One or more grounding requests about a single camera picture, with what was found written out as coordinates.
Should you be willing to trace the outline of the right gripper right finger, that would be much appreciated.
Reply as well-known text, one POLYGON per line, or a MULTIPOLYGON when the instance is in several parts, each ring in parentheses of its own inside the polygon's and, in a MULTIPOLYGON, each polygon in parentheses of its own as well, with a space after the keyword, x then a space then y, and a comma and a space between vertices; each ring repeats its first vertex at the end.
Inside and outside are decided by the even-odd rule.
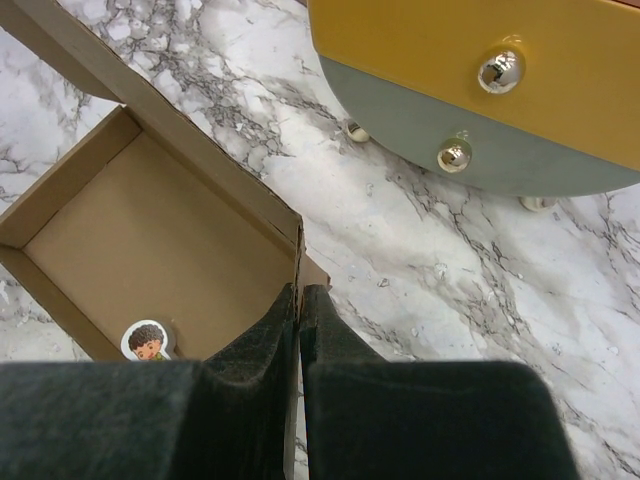
POLYGON ((575 479, 551 394, 507 361, 391 362, 305 288, 300 347, 313 479, 575 479))

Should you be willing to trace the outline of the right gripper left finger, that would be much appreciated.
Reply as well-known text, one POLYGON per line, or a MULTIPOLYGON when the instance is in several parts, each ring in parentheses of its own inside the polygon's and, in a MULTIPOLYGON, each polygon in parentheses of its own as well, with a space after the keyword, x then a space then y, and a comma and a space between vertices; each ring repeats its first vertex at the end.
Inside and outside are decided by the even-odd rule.
POLYGON ((294 299, 203 361, 5 363, 5 479, 289 479, 294 299))

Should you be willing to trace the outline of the small cartoon sticker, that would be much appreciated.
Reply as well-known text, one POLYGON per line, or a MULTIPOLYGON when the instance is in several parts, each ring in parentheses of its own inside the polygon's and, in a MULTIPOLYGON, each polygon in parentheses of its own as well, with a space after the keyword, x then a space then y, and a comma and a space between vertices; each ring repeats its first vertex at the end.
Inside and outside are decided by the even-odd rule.
POLYGON ((169 331, 155 320, 132 324, 120 342, 122 354, 132 361, 164 361, 172 358, 169 331))

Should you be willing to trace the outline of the cardboard box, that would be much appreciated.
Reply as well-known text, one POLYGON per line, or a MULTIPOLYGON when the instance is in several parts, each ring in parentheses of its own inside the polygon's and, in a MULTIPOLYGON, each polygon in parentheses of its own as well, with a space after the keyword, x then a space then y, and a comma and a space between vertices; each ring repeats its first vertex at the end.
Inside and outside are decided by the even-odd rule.
POLYGON ((1 25, 116 108, 1 218, 1 262, 96 360, 136 358, 137 324, 207 358, 286 286, 325 285, 303 224, 55 1, 5 1, 1 25))

